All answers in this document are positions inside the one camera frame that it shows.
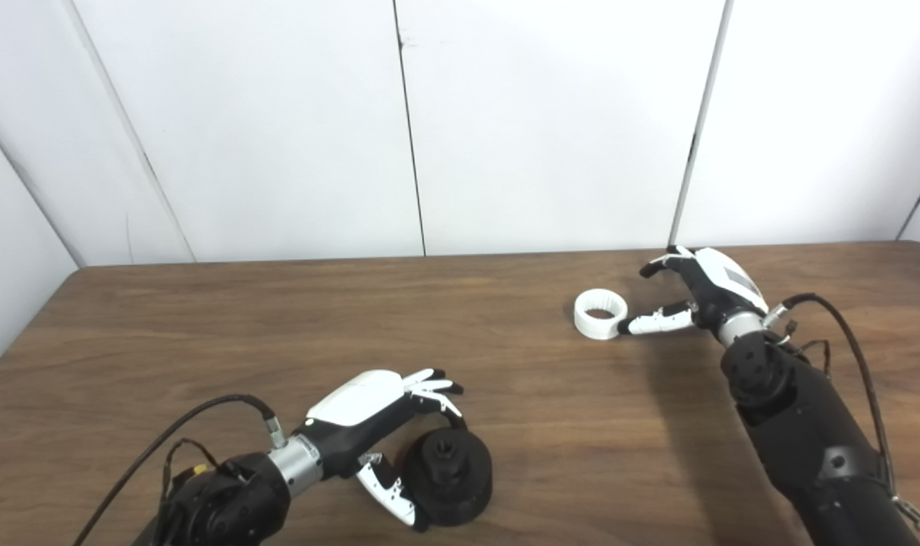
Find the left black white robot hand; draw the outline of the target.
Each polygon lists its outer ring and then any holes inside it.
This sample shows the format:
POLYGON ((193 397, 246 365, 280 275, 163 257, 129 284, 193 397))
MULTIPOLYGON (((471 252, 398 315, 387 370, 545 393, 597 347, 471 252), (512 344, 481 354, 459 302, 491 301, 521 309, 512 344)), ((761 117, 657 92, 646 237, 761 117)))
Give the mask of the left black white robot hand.
POLYGON ((360 373, 312 406, 294 434, 317 453, 321 482, 338 477, 363 478, 363 486, 403 524, 425 532, 431 517, 394 474, 383 453, 373 447, 418 415, 439 413, 455 429, 466 431, 463 412, 450 396, 464 389, 442 369, 421 369, 402 376, 374 369, 360 373))

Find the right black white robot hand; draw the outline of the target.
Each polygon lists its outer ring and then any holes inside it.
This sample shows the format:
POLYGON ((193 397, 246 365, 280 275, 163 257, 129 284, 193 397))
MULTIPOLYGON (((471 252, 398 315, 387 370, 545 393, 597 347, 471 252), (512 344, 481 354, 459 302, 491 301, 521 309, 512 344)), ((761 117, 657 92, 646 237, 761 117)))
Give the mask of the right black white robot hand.
POLYGON ((698 328, 729 347, 738 337, 768 328, 764 320, 769 308, 761 291, 738 263, 717 249, 692 251, 671 245, 663 256, 644 265, 639 275, 650 278, 661 271, 674 271, 689 290, 689 299, 623 319, 617 325, 620 335, 698 328))

